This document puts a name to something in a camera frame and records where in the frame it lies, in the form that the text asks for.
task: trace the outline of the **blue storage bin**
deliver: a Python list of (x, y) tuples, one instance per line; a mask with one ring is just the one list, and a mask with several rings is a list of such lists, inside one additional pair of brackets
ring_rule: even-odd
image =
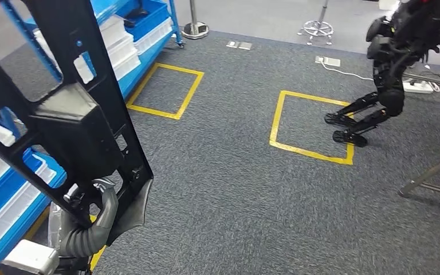
[[(117, 15), (125, 17), (131, 10), (137, 7), (139, 7), (138, 1), (131, 0), (117, 11)], [(152, 31), (170, 16), (168, 5), (162, 1), (143, 0), (143, 8), (148, 11), (149, 14), (137, 19), (134, 27), (125, 28), (127, 32), (134, 36), (134, 41), (139, 40), (148, 32)]]
[[(33, 152), (29, 148), (23, 154), (23, 161), (33, 171), (36, 171), (42, 164), (41, 161), (33, 157)], [(26, 179), (12, 168), (0, 177), (0, 209), (25, 182)]]

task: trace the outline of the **white cable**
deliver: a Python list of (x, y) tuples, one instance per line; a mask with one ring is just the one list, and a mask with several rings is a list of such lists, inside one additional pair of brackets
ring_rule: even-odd
[[(323, 65), (323, 68), (325, 68), (326, 70), (331, 70), (333, 72), (341, 73), (341, 74), (344, 74), (346, 76), (355, 76), (355, 77), (358, 77), (359, 79), (362, 79), (362, 80), (370, 80), (370, 81), (374, 80), (372, 78), (366, 78), (366, 77), (359, 76), (358, 74), (346, 73), (346, 72), (342, 72), (342, 71), (337, 70), (337, 69), (328, 68), (328, 67), (326, 67), (326, 64), (325, 64), (324, 61), (322, 61), (321, 64)], [(412, 80), (412, 78), (409, 78), (409, 79), (404, 80), (404, 82), (410, 82), (411, 80)], [(431, 86), (431, 88), (433, 89), (434, 92), (440, 92), (440, 88), (439, 88), (438, 84), (436, 84), (434, 82), (428, 82), (428, 84)]]
[(324, 67), (326, 70), (332, 70), (333, 72), (341, 73), (341, 74), (344, 74), (344, 75), (346, 75), (346, 76), (356, 76), (356, 77), (358, 77), (359, 79), (373, 81), (372, 78), (361, 77), (361, 76), (359, 76), (358, 74), (354, 74), (354, 73), (346, 73), (346, 72), (342, 72), (342, 71), (337, 70), (337, 69), (331, 69), (331, 68), (328, 68), (328, 67), (326, 67), (324, 61), (322, 61), (321, 64), (323, 65), (323, 67)]
[(438, 84), (436, 84), (434, 82), (428, 82), (428, 84), (431, 86), (431, 88), (433, 89), (434, 92), (437, 92), (437, 93), (440, 92), (440, 88), (439, 88)]

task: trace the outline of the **gray flexible hose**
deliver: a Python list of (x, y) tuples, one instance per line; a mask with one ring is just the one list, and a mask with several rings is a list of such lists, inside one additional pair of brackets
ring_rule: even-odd
[[(97, 183), (103, 183), (108, 179), (99, 179)], [(60, 256), (65, 257), (89, 257), (104, 247), (117, 213), (119, 201), (113, 188), (102, 191), (103, 207), (95, 222), (88, 229), (82, 229), (72, 221), (67, 213), (63, 213), (60, 234)]]

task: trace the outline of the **carpet floor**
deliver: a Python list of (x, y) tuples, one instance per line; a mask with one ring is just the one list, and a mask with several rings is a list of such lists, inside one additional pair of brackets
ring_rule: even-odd
[[(440, 93), (407, 94), (399, 117), (364, 134), (353, 165), (271, 146), (281, 91), (352, 101), (375, 89), (316, 55), (370, 77), (357, 53), (217, 32), (171, 43), (157, 62), (204, 76), (179, 120), (130, 110), (155, 174), (147, 220), (106, 248), (94, 274), (440, 274), (440, 195), (397, 194), (440, 160)], [(1, 64), (29, 98), (53, 85), (25, 46)], [(159, 68), (134, 104), (174, 113), (194, 79)], [(338, 108), (286, 96), (277, 142), (344, 158), (323, 122)]]

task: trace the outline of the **power strip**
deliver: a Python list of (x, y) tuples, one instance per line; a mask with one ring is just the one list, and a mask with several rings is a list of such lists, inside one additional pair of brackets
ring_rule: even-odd
[(404, 82), (404, 91), (407, 93), (433, 93), (433, 87), (427, 82), (422, 81), (421, 83), (414, 83), (411, 85), (409, 82)]
[(326, 56), (316, 56), (315, 63), (324, 63), (325, 65), (334, 67), (339, 67), (341, 65), (341, 61), (339, 59)]

